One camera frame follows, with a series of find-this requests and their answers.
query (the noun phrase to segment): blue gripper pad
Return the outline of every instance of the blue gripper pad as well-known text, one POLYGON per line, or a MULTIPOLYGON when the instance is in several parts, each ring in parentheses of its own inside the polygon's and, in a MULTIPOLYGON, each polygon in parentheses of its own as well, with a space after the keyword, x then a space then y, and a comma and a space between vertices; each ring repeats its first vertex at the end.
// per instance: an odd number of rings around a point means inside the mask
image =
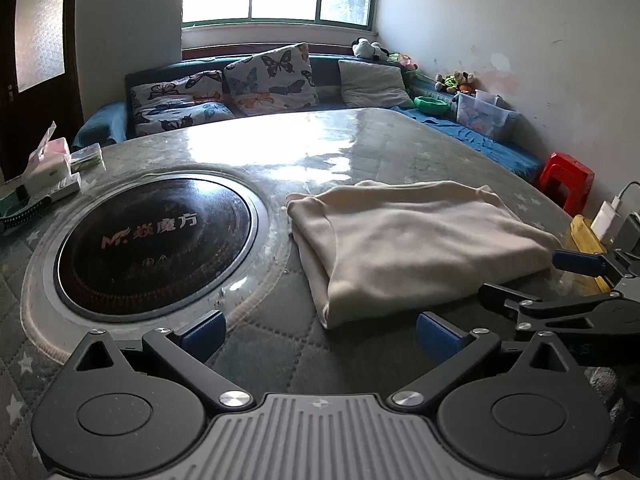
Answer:
POLYGON ((439 365, 460 352, 469 342, 470 335, 448 323, 433 312, 423 312, 416 322, 418 343, 439 365))
POLYGON ((599 254, 557 250, 551 256, 551 263, 558 270, 566 270, 585 276, 604 276, 607 272, 607 263, 599 254))
POLYGON ((226 319, 219 310, 209 312, 182 330, 176 331, 178 346, 201 363, 225 342, 226 319))

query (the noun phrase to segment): window sill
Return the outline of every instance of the window sill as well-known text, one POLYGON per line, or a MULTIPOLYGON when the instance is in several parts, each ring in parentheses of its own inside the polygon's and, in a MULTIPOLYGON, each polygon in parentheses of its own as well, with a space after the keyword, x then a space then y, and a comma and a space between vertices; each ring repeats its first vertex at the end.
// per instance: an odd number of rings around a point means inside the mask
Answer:
POLYGON ((251 22, 197 25, 182 30, 182 48, 236 43, 319 43, 350 45, 358 38, 375 41, 376 32, 315 23, 251 22))

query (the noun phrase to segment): frosted glass panel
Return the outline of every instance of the frosted glass panel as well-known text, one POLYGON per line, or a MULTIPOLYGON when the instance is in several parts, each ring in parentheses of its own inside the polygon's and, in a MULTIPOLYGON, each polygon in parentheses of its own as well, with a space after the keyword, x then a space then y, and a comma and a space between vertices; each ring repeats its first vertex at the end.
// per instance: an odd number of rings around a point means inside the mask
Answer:
POLYGON ((62 7, 63 0, 16 0, 18 92, 65 73, 62 7))

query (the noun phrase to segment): yellow object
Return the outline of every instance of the yellow object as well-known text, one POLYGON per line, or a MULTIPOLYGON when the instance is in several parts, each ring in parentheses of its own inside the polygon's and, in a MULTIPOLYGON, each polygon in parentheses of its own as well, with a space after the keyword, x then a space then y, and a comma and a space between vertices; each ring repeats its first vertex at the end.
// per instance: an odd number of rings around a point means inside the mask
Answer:
MULTIPOLYGON (((575 245, 581 253, 598 254, 605 252, 605 248, 591 230, 591 220, 582 215, 576 215, 571 220, 571 238, 574 239, 575 245)), ((598 276, 594 280, 596 280, 596 284, 603 294, 611 292, 611 287, 601 277, 598 276)))

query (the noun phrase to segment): white charger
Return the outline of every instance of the white charger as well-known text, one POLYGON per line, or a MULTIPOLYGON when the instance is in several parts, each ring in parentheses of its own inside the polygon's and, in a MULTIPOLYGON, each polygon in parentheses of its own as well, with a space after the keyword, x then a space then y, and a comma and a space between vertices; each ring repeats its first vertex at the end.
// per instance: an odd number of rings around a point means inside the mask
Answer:
POLYGON ((616 195, 613 202, 609 203, 605 200, 600 206, 600 210, 591 224, 591 230, 593 231, 593 234, 596 235, 599 242, 603 240, 608 242, 613 238, 613 235, 615 234, 613 231, 619 226, 619 223, 616 222, 616 219, 620 218, 620 215, 618 214, 618 207, 622 201, 622 196, 632 185, 640 186, 640 182, 637 180, 629 182, 625 186, 625 189, 616 195))

